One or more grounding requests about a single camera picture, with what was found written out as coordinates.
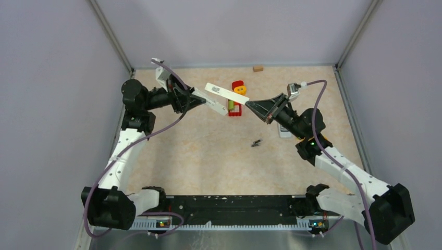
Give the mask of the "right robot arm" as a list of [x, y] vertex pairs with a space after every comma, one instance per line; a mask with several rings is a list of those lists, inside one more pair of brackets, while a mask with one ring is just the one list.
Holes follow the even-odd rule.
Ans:
[[415, 222], [409, 190], [402, 184], [388, 184], [347, 159], [321, 134], [325, 129], [317, 106], [297, 114], [289, 98], [280, 94], [271, 99], [247, 101], [258, 118], [273, 121], [300, 139], [298, 154], [314, 167], [327, 172], [351, 190], [351, 195], [325, 187], [306, 199], [306, 209], [313, 215], [332, 211], [362, 225], [376, 242], [390, 244]]

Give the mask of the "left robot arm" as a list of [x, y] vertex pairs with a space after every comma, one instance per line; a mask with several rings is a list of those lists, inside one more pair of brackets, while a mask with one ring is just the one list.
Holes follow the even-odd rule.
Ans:
[[177, 78], [160, 79], [159, 88], [148, 90], [139, 80], [129, 79], [121, 87], [125, 112], [117, 145], [108, 165], [91, 187], [84, 187], [84, 227], [128, 230], [135, 217], [146, 211], [161, 215], [167, 209], [165, 191], [160, 187], [143, 187], [128, 193], [127, 186], [142, 147], [153, 136], [172, 127], [154, 131], [153, 109], [171, 106], [184, 116], [191, 109], [207, 104], [203, 92], [196, 87], [182, 86]]

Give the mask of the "white rectangular stick device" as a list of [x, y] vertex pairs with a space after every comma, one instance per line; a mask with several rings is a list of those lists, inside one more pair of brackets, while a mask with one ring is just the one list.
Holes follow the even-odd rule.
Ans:
[[194, 91], [192, 92], [193, 95], [201, 97], [205, 99], [205, 104], [212, 110], [216, 111], [217, 113], [225, 116], [228, 114], [228, 109], [222, 105], [220, 102], [218, 102], [216, 99], [210, 97], [205, 91], [199, 90], [196, 87], [193, 87]]

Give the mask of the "white remote control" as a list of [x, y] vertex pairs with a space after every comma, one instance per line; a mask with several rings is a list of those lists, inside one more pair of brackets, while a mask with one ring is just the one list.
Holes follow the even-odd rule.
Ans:
[[291, 132], [280, 124], [278, 124], [278, 134], [282, 139], [289, 139], [292, 137]]

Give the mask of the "blue battery pair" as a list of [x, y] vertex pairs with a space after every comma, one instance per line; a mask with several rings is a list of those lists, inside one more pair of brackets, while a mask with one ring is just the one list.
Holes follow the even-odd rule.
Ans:
[[256, 140], [256, 141], [254, 141], [254, 142], [251, 144], [251, 147], [257, 147], [257, 146], [260, 146], [262, 142], [263, 142], [262, 139]]

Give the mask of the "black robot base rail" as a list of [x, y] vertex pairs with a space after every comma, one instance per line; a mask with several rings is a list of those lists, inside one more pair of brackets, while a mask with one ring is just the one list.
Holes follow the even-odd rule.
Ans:
[[161, 198], [149, 212], [179, 214], [185, 226], [295, 225], [301, 219], [334, 215], [303, 195], [175, 195]]

